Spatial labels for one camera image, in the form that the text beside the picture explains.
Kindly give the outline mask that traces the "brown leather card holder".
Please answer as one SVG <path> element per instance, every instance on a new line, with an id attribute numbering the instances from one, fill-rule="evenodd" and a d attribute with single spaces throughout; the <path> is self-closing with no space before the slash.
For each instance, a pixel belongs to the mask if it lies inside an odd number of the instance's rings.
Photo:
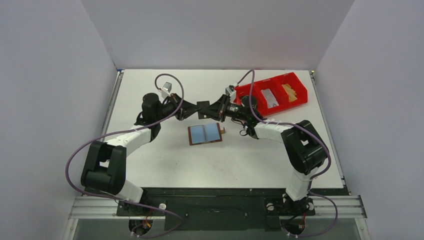
<path id="1" fill-rule="evenodd" d="M 223 134 L 226 133 L 219 123 L 189 126 L 187 130 L 190 146 L 222 142 Z"/>

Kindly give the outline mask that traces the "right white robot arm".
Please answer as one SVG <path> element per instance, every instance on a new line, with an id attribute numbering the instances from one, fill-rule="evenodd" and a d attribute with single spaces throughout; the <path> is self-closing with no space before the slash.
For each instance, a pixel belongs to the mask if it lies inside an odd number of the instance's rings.
<path id="1" fill-rule="evenodd" d="M 248 136 L 284 145 L 293 173 L 283 195 L 282 207 L 287 213 L 294 214 L 302 207 L 302 200 L 308 197 L 318 168 L 331 158 L 329 150 L 310 121 L 273 122 L 260 114 L 257 105 L 257 99 L 251 95 L 243 96 L 240 104 L 236 104 L 223 94 L 213 104 L 203 106 L 199 112 L 218 122 L 231 118 L 243 126 Z"/>

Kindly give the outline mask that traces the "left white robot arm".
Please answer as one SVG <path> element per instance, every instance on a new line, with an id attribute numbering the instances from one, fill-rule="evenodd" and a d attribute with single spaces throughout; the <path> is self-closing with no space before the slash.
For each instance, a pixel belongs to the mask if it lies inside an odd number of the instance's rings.
<path id="1" fill-rule="evenodd" d="M 199 110 L 199 105 L 175 93 L 165 97 L 164 101 L 160 101 L 156 93 L 145 94 L 141 112 L 129 132 L 106 142 L 96 140 L 90 144 L 80 183 L 88 189 L 130 201 L 129 208 L 136 215 L 145 214 L 149 210 L 149 201 L 143 197 L 141 187 L 126 179 L 127 157 L 158 136 L 160 120 L 176 117 L 182 121 Z"/>

